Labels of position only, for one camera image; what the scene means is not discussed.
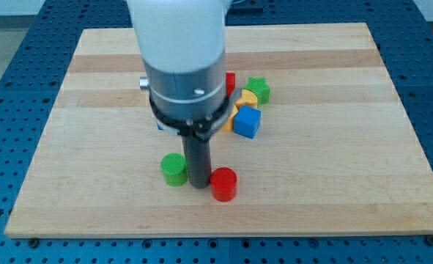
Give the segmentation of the yellow block under arm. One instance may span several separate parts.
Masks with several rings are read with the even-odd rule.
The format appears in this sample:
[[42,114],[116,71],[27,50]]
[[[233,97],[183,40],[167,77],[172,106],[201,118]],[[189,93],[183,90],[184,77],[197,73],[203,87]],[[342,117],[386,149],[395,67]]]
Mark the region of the yellow block under arm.
[[234,118],[236,117],[238,113],[238,108],[234,106],[232,108],[232,112],[228,117],[228,120],[226,123],[221,127],[222,131],[232,132],[234,130]]

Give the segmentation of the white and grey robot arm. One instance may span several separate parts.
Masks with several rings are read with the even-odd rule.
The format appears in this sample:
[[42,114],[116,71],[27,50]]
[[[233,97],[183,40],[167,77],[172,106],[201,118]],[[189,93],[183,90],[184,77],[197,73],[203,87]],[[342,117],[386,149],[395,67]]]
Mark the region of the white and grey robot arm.
[[229,117],[225,18],[230,0],[128,0],[159,125],[206,142]]

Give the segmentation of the red block behind arm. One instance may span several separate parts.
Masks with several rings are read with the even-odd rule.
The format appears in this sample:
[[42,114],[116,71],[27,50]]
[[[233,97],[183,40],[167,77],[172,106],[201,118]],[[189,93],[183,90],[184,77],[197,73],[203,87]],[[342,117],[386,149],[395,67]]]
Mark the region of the red block behind arm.
[[236,87],[236,74],[234,72],[226,72],[226,96],[230,97]]

